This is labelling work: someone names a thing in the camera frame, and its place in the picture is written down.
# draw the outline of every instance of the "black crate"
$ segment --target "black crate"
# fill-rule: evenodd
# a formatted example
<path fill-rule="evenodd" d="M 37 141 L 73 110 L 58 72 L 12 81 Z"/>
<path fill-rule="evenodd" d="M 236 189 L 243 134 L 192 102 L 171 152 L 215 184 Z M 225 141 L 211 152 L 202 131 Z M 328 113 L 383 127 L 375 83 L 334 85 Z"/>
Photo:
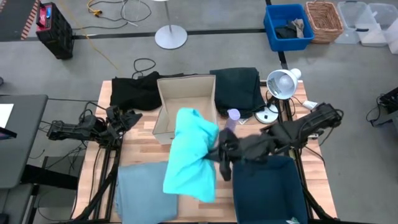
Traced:
<path fill-rule="evenodd" d="M 47 18 L 48 8 L 51 12 L 49 18 Z M 72 58 L 72 28 L 54 3 L 40 3 L 36 24 L 38 26 L 37 37 L 57 59 Z"/>

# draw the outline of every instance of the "light blue cloth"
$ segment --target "light blue cloth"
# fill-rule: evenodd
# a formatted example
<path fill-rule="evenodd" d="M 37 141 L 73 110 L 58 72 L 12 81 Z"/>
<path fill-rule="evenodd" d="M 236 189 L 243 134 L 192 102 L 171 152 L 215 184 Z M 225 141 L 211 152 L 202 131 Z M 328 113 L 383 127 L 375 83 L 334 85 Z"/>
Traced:
<path fill-rule="evenodd" d="M 205 120 L 199 111 L 178 111 L 163 192 L 189 195 L 202 202 L 216 200 L 214 163 L 203 157 L 213 147 L 217 135 L 218 126 Z"/>
<path fill-rule="evenodd" d="M 115 204 L 123 224 L 156 224 L 177 217 L 178 196 L 162 190 L 166 168 L 167 162 L 119 167 Z"/>

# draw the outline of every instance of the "blue plastic bin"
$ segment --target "blue plastic bin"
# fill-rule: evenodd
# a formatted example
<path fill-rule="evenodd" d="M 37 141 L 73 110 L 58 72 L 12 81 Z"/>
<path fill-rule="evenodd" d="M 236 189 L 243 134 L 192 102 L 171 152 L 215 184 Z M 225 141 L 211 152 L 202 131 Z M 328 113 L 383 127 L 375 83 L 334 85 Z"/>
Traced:
<path fill-rule="evenodd" d="M 235 162 L 233 195 L 238 224 L 307 224 L 307 210 L 294 160 L 269 156 L 266 164 Z"/>
<path fill-rule="evenodd" d="M 275 27 L 287 25 L 289 21 L 303 19 L 304 38 L 279 39 L 276 37 Z M 304 50 L 314 38 L 311 25 L 304 8 L 300 4 L 281 4 L 266 7 L 266 16 L 264 18 L 264 27 L 266 28 L 269 45 L 275 52 L 288 50 Z"/>

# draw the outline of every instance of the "lamp shade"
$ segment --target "lamp shade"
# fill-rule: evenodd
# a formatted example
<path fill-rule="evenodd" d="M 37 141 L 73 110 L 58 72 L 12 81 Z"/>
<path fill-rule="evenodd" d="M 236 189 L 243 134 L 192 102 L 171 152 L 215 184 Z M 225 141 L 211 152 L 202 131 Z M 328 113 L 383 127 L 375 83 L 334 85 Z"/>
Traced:
<path fill-rule="evenodd" d="M 301 71 L 297 68 L 273 71 L 267 77 L 268 90 L 272 96 L 280 100 L 289 99 L 295 93 L 300 77 Z"/>

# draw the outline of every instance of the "striped tape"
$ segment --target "striped tape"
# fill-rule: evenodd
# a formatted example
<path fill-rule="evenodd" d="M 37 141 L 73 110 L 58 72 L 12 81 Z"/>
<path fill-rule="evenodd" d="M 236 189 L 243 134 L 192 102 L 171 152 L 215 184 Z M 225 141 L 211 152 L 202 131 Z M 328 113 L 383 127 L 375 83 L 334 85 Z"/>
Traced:
<path fill-rule="evenodd" d="M 30 11 L 30 14 L 26 20 L 26 24 L 22 30 L 22 34 L 21 34 L 21 40 L 25 40 L 30 28 L 32 27 L 33 22 L 35 21 L 36 18 L 36 13 L 39 10 L 39 0 L 35 0 L 35 3 L 33 4 L 33 8 Z"/>
<path fill-rule="evenodd" d="M 2 9 L 4 9 L 4 6 L 6 5 L 7 0 L 3 0 L 1 5 L 0 5 L 0 12 L 2 11 Z"/>

